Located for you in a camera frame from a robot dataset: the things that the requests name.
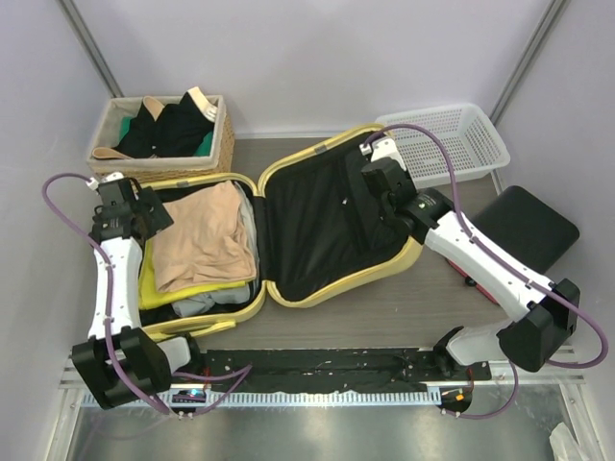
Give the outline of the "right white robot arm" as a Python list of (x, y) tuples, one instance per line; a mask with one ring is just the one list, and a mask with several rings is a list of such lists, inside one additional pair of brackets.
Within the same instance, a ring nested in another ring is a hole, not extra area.
[(507, 315), (502, 323), (449, 332), (440, 342), (445, 349), (433, 357), (440, 376), (454, 379), (469, 365), (492, 359), (508, 359), (535, 373), (570, 338), (577, 316), (566, 305), (580, 301), (572, 281), (553, 282), (522, 264), (457, 214), (445, 195), (433, 188), (417, 190), (396, 160), (370, 162), (361, 175), (380, 203), (385, 224), (444, 256)]

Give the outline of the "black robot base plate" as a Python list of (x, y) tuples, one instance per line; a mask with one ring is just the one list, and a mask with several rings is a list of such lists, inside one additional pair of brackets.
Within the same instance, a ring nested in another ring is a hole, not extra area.
[(492, 375), (482, 362), (444, 372), (432, 351), (415, 348), (208, 350), (202, 369), (222, 376), (252, 367), (237, 390), (246, 393), (329, 394), (423, 391), (433, 381), (487, 381)]

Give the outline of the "beige garment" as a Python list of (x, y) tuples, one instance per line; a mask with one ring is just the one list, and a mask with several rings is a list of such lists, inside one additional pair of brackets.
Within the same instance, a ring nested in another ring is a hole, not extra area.
[(240, 203), (234, 184), (226, 181), (164, 205), (174, 224), (151, 239), (159, 292), (256, 277)]

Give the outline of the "yellow hard-shell suitcase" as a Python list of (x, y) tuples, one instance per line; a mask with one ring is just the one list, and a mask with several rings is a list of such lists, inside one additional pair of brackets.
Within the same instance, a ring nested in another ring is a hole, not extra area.
[(149, 182), (166, 204), (219, 182), (238, 183), (255, 212), (259, 256), (258, 289), (248, 302), (168, 320), (158, 308), (143, 310), (149, 337), (203, 337), (251, 319), (267, 299), (313, 307), (409, 269), (422, 246), (383, 223), (360, 173), (369, 161), (360, 147), (380, 129), (360, 125), (281, 158), (256, 182), (235, 172)]

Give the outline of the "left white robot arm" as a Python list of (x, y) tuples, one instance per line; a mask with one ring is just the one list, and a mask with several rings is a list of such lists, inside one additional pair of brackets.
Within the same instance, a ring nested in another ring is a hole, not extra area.
[(167, 414), (159, 394), (170, 388), (173, 374), (192, 383), (205, 370), (186, 337), (156, 342), (140, 321), (145, 244), (173, 220), (154, 190), (134, 178), (116, 172), (88, 185), (101, 200), (87, 236), (97, 265), (96, 305), (86, 341), (72, 349), (73, 364), (101, 408), (142, 400)]

